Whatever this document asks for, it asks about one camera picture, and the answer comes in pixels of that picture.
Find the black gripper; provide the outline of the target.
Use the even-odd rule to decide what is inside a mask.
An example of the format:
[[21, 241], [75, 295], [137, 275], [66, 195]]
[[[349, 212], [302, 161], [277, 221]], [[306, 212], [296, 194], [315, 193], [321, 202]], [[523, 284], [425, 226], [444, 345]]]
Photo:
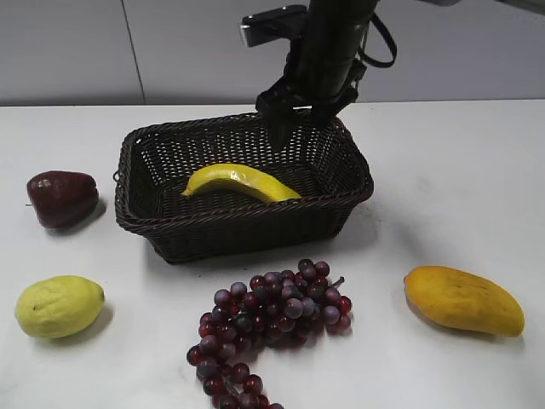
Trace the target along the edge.
[[290, 41], [283, 76], [258, 95], [255, 108], [262, 114], [274, 152], [281, 152], [298, 125], [295, 107], [311, 107], [310, 119], [325, 127], [358, 92], [351, 83], [361, 78], [356, 54], [376, 1], [311, 1], [301, 35]]

